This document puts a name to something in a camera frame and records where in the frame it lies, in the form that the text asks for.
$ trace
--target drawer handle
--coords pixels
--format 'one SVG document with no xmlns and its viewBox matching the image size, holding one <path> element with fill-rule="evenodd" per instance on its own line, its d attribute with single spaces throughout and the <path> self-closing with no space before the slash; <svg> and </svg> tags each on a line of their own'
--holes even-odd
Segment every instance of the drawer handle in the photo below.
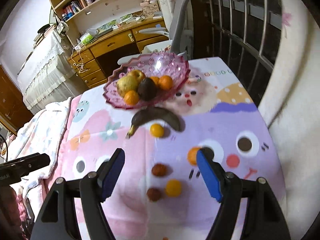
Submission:
<svg viewBox="0 0 320 240">
<path fill-rule="evenodd" d="M 128 36 L 129 36 L 129 38 L 130 38 L 130 41 L 131 41 L 131 42 L 134 42 L 134 39 L 132 38 L 132 34 L 129 33 Z"/>
</svg>

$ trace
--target cartoon tablecloth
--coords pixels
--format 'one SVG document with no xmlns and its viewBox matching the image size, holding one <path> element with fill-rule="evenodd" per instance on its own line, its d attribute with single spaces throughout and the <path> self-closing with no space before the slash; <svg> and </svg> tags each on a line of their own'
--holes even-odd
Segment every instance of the cartoon tablecloth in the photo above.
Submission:
<svg viewBox="0 0 320 240">
<path fill-rule="evenodd" d="M 208 146 L 214 161 L 243 179 L 265 177 L 278 200 L 285 197 L 284 178 L 268 129 L 246 90 L 220 58 L 189 61 L 190 82 L 164 107 L 182 116 L 183 132 L 165 138 L 150 135 L 150 126 L 140 127 L 129 140 L 125 135 L 136 110 L 113 109 L 105 103 L 103 86 L 86 91 L 70 127 L 68 154 L 63 160 L 66 180 L 96 171 L 118 147 L 126 154 L 124 168 L 113 194 L 103 204 L 108 223 L 117 239 L 205 239 L 219 209 L 211 198 L 197 167 L 187 161 L 192 147 Z M 249 148 L 242 149 L 239 140 Z M 170 167 L 170 174 L 151 174 L 155 163 Z M 162 191 L 169 179 L 182 182 L 179 197 L 150 202 L 146 191 Z M 242 201 L 233 239 L 239 239 L 246 202 Z M 76 201 L 83 239 L 89 239 L 81 203 Z"/>
</svg>

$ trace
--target gray office chair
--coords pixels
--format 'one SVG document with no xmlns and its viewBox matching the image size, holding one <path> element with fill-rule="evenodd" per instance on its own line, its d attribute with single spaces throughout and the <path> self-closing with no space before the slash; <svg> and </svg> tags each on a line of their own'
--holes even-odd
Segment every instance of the gray office chair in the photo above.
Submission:
<svg viewBox="0 0 320 240">
<path fill-rule="evenodd" d="M 183 56 L 186 60 L 188 60 L 187 44 L 190 43 L 190 40 L 191 43 L 193 43 L 193 33 L 191 30 L 184 30 L 183 28 L 189 1 L 190 0 L 176 0 L 169 32 L 166 31 L 166 28 L 157 27 L 143 29 L 140 30 L 139 33 L 161 34 L 168 37 L 170 40 L 172 40 L 170 52 L 173 52 L 179 56 Z M 138 57 L 139 55 L 140 54 L 135 54 L 122 57 L 118 60 L 118 64 L 121 65 L 127 63 L 131 58 Z"/>
</svg>

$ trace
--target red cartoon nose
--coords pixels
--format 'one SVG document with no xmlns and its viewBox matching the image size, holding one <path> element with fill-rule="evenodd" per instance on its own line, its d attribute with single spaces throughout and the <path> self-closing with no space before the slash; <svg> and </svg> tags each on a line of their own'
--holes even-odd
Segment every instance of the red cartoon nose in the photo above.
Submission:
<svg viewBox="0 0 320 240">
<path fill-rule="evenodd" d="M 240 163 L 240 159 L 237 155 L 235 154 L 230 154 L 228 157 L 227 157 L 227 165 L 229 168 L 236 168 L 239 166 L 239 163 Z"/>
</svg>

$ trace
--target orange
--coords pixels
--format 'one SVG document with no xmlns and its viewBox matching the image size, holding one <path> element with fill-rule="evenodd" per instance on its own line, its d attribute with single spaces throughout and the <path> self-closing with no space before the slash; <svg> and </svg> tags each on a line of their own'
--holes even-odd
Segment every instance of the orange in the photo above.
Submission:
<svg viewBox="0 0 320 240">
<path fill-rule="evenodd" d="M 171 77 L 169 76 L 162 76 L 160 79 L 159 79 L 159 87 L 162 89 L 162 90 L 170 90 L 173 86 L 173 80 Z"/>
<path fill-rule="evenodd" d="M 139 102 L 139 95 L 136 91 L 130 90 L 124 96 L 124 102 L 127 105 L 134 106 Z"/>
<path fill-rule="evenodd" d="M 150 77 L 152 79 L 152 81 L 156 84 L 156 87 L 159 86 L 159 79 L 158 77 Z"/>
<path fill-rule="evenodd" d="M 164 192 L 168 197 L 179 197 L 181 194 L 182 185 L 177 179 L 170 179 L 165 186 Z"/>
<path fill-rule="evenodd" d="M 162 137 L 164 135 L 164 128 L 159 125 L 158 123 L 155 123 L 153 125 L 151 125 L 150 127 L 150 133 L 154 136 L 154 137 Z"/>
<path fill-rule="evenodd" d="M 197 152 L 200 149 L 201 149 L 200 147 L 192 147 L 188 152 L 188 156 L 187 156 L 188 162 L 193 166 L 197 166 Z"/>
</svg>

